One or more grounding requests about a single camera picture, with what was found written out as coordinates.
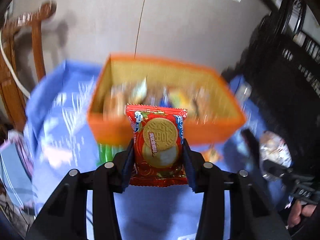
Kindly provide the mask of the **right hand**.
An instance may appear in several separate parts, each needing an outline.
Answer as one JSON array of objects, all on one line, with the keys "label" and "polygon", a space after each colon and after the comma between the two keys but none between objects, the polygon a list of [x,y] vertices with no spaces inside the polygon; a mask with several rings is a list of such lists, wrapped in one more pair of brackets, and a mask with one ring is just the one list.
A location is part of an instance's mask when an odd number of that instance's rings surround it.
[{"label": "right hand", "polygon": [[287,219],[287,225],[289,228],[292,228],[298,225],[301,221],[301,216],[311,217],[314,210],[316,209],[316,205],[308,204],[303,206],[300,200],[295,201],[292,206],[291,212]]}]

